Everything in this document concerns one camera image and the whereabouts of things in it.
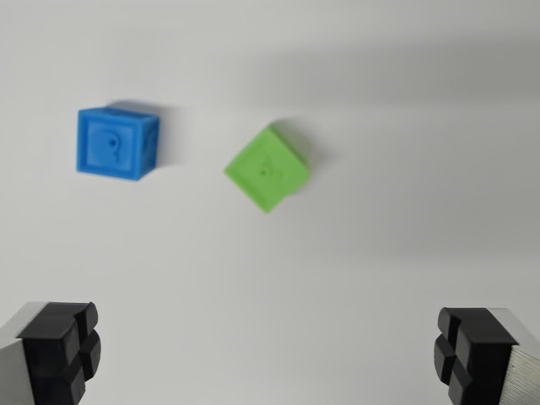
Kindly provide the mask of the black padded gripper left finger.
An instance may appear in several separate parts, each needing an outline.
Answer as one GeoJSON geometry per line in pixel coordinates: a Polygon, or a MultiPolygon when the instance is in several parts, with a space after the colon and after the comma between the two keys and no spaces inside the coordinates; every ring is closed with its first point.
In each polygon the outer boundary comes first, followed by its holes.
{"type": "Polygon", "coordinates": [[[28,302],[1,326],[1,403],[75,405],[101,356],[96,305],[28,302]]]}

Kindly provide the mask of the black padded gripper right finger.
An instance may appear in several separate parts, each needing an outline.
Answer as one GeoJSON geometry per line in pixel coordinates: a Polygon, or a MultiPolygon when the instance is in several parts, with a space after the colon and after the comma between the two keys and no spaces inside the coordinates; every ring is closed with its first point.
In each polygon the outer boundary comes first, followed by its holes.
{"type": "Polygon", "coordinates": [[[506,308],[438,315],[434,364],[456,405],[539,404],[539,339],[506,308]]]}

